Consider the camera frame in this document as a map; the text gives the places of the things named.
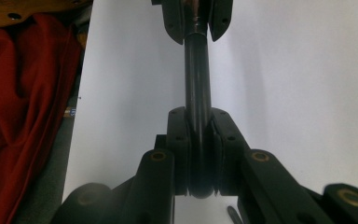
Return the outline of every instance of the red cloth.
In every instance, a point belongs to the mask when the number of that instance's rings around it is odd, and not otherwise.
[[[80,47],[49,15],[0,29],[0,223],[43,168],[75,79]]]

